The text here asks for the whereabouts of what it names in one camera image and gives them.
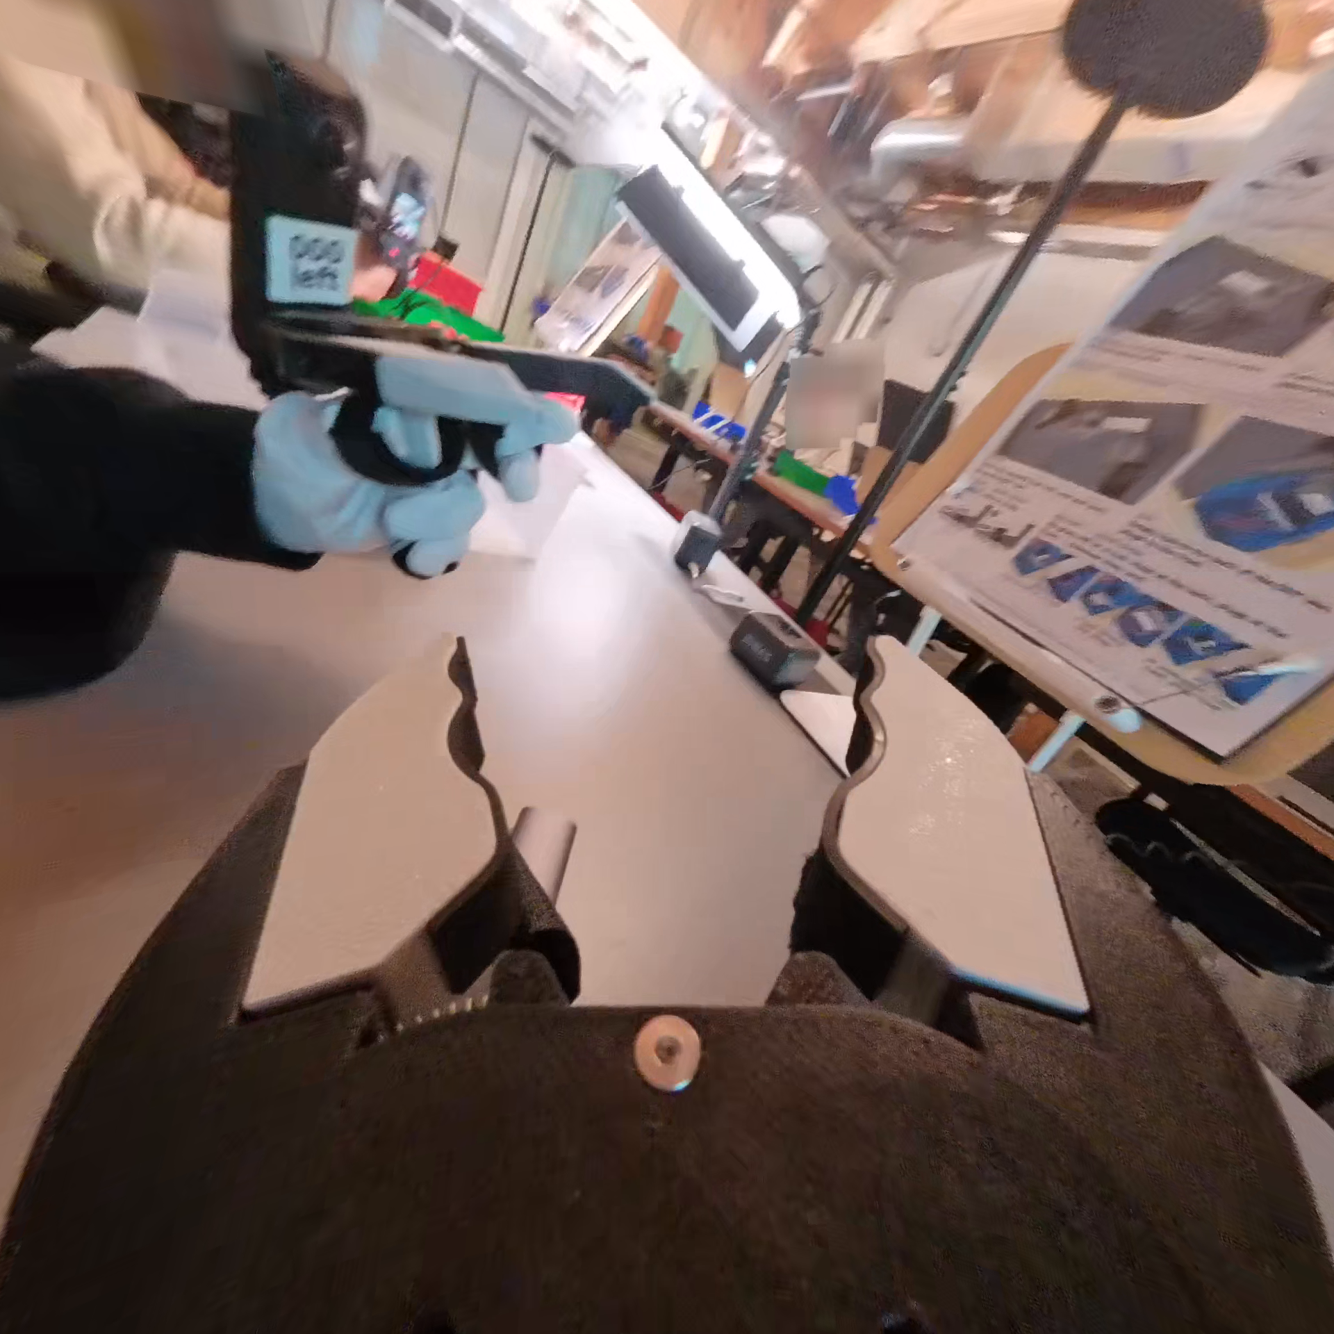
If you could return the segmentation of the instruction sheet on stand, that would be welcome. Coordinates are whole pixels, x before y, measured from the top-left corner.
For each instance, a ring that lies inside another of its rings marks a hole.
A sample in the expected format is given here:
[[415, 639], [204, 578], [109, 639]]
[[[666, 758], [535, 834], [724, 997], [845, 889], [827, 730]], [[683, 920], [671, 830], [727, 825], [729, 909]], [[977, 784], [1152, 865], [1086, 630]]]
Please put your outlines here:
[[1125, 752], [1136, 765], [1174, 782], [1222, 788], [1257, 788], [1291, 777], [1331, 749], [1331, 682], [1271, 730], [1245, 743], [1233, 758], [1212, 762], [1154, 720], [1141, 720], [1128, 733], [1118, 730], [1111, 715], [1099, 710], [1110, 691], [1059, 661], [1054, 650], [1025, 639], [995, 614], [974, 606], [957, 577], [944, 577], [930, 562], [896, 551], [901, 534], [971, 471], [982, 448], [1006, 428], [1019, 404], [1065, 352], [1069, 343], [1059, 343], [1019, 361], [907, 484], [895, 484], [878, 514], [871, 566], [921, 605], [921, 625], [930, 614], [952, 625], [1020, 674], [1034, 693], [1048, 698], [1062, 715], [1070, 712], [1091, 726], [1099, 738]]

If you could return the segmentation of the black power bank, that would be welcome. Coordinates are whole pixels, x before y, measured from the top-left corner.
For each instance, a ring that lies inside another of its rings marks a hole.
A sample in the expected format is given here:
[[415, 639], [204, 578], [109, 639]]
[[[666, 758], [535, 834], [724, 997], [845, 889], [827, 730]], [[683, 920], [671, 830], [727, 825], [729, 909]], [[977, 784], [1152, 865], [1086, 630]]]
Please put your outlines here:
[[821, 650], [775, 613], [743, 614], [727, 652], [772, 695], [804, 688], [821, 663]]

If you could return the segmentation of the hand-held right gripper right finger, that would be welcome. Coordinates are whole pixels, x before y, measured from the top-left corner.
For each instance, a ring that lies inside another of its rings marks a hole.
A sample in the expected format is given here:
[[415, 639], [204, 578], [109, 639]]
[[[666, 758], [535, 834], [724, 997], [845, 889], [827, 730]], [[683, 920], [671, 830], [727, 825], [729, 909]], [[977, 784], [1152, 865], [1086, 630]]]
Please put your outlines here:
[[821, 854], [896, 935], [877, 1002], [935, 1019], [949, 990], [1062, 1021], [1091, 1014], [1022, 762], [895, 639], [853, 698], [864, 758], [834, 792]]

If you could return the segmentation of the silver ventilation duct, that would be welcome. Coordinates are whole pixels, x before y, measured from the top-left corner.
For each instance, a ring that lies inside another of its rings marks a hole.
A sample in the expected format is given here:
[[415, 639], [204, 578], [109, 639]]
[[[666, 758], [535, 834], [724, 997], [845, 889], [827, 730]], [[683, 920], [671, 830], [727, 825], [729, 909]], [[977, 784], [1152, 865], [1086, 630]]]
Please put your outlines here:
[[935, 164], [962, 162], [968, 141], [968, 116], [931, 114], [900, 116], [885, 124], [869, 146], [869, 177], [887, 191], [910, 172]]

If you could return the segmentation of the black light panel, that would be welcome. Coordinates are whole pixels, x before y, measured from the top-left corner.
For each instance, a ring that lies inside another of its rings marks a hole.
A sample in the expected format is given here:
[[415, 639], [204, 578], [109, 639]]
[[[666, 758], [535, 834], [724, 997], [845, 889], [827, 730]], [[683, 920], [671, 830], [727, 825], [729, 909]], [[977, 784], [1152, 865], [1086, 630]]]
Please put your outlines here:
[[722, 359], [736, 366], [757, 364], [784, 333], [779, 304], [717, 225], [699, 217], [659, 167], [627, 181], [617, 203], [704, 309], [724, 347]]

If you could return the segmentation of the person's left forearm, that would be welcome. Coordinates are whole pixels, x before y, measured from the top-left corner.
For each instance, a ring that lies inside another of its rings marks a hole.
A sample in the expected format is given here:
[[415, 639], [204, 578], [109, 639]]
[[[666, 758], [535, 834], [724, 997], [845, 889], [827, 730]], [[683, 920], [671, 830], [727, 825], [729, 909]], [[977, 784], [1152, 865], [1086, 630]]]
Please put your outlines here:
[[258, 524], [254, 426], [136, 370], [2, 347], [2, 704], [118, 669], [178, 554], [315, 566]]

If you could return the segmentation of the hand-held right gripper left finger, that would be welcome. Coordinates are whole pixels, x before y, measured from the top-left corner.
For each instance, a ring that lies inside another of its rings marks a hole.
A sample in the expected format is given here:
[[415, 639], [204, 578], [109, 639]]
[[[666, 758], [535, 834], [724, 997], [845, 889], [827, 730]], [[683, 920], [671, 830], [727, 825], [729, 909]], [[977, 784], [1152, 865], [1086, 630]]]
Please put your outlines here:
[[248, 1014], [379, 984], [396, 954], [483, 885], [511, 830], [478, 745], [468, 644], [454, 635], [326, 729], [297, 782]]

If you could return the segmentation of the printed instruction sheet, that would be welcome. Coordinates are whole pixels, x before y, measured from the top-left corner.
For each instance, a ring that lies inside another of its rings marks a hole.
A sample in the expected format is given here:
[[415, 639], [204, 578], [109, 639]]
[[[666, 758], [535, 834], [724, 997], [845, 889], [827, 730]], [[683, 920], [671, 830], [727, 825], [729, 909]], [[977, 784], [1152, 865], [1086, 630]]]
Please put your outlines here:
[[1331, 136], [1202, 201], [900, 542], [1217, 758], [1331, 680]]

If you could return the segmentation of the person's left hand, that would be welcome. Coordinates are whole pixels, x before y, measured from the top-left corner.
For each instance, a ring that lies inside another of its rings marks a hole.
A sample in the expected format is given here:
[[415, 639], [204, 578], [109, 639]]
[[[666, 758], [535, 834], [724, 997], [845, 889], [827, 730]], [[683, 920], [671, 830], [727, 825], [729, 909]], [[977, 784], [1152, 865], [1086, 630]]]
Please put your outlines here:
[[379, 484], [359, 476], [338, 452], [336, 429], [389, 448], [392, 457], [425, 471], [443, 463], [439, 414], [379, 407], [359, 429], [354, 397], [291, 391], [273, 399], [254, 426], [253, 496], [266, 535], [291, 554], [389, 554], [408, 577], [434, 578], [468, 556], [485, 496], [475, 448], [431, 484]]

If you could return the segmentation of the black stand pole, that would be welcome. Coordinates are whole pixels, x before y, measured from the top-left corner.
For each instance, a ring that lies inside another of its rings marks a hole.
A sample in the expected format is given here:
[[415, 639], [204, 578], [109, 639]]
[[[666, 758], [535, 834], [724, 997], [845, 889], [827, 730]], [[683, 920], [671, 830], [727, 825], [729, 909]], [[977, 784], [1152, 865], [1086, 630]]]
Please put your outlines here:
[[925, 437], [935, 429], [935, 426], [943, 421], [944, 407], [949, 407], [949, 395], [957, 390], [957, 381], [964, 378], [971, 364], [974, 361], [981, 347], [989, 336], [995, 321], [1006, 312], [1007, 302], [1013, 299], [1016, 289], [1020, 287], [1022, 275], [1038, 258], [1046, 240], [1059, 227], [1059, 221], [1064, 210], [1070, 206], [1074, 194], [1088, 177], [1091, 167], [1107, 150], [1115, 130], [1118, 126], [1122, 116], [1128, 110], [1128, 95], [1125, 86], [1118, 86], [1099, 116], [1097, 126], [1086, 136], [1086, 141], [1079, 146], [1075, 158], [1069, 162], [1059, 182], [1054, 184], [1050, 194], [1044, 203], [1040, 216], [1030, 225], [1025, 240], [1019, 246], [1016, 255], [1010, 258], [1007, 268], [1002, 271], [995, 289], [988, 293], [984, 304], [977, 309], [974, 321], [962, 333], [954, 354], [944, 364], [943, 375], [935, 380], [931, 390], [926, 391], [925, 402], [910, 421], [910, 428], [904, 429], [901, 439], [895, 445], [891, 457], [887, 467], [877, 476], [866, 501], [859, 506], [857, 517], [848, 522], [844, 535], [832, 548], [829, 559], [809, 585], [809, 592], [804, 601], [797, 605], [792, 623], [796, 626], [805, 630], [809, 623], [816, 618], [821, 599], [832, 590], [834, 578], [840, 575], [840, 566], [853, 554], [859, 538], [864, 535], [866, 525], [877, 518], [878, 509], [885, 506], [887, 496], [891, 494], [895, 484], [904, 474], [904, 467], [915, 460], [917, 448], [925, 442]]

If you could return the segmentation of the small instruction sheet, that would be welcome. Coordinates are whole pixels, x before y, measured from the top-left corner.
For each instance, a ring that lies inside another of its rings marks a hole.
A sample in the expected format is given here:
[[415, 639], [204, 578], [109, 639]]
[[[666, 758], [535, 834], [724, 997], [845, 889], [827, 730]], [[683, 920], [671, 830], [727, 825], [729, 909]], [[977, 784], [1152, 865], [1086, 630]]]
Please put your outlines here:
[[537, 349], [561, 357], [593, 357], [648, 290], [656, 268], [659, 249], [631, 217], [621, 217], [559, 290], [546, 313], [535, 319], [532, 340]]

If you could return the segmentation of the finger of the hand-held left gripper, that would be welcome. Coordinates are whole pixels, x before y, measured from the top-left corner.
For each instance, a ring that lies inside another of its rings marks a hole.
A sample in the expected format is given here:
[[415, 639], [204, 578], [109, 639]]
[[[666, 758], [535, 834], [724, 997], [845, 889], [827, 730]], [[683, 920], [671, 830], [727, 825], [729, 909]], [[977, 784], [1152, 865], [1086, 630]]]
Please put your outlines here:
[[458, 342], [458, 354], [506, 366], [528, 391], [573, 395], [593, 421], [631, 421], [655, 399], [641, 380], [608, 359], [485, 342]]

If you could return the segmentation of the wooden side desk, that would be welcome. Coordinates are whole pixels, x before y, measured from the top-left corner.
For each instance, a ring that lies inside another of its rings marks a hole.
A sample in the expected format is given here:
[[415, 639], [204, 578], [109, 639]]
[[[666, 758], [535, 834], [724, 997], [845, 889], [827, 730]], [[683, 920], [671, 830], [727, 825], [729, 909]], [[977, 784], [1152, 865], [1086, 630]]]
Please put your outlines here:
[[[664, 460], [659, 463], [652, 487], [662, 487], [671, 467], [684, 457], [717, 465], [732, 465], [736, 460], [736, 450], [724, 439], [703, 429], [679, 409], [648, 402], [641, 409], [641, 426], [664, 442]], [[829, 498], [809, 494], [796, 484], [772, 476], [768, 467], [761, 467], [752, 484], [823, 534], [840, 535], [851, 524], [851, 517], [840, 514]]]

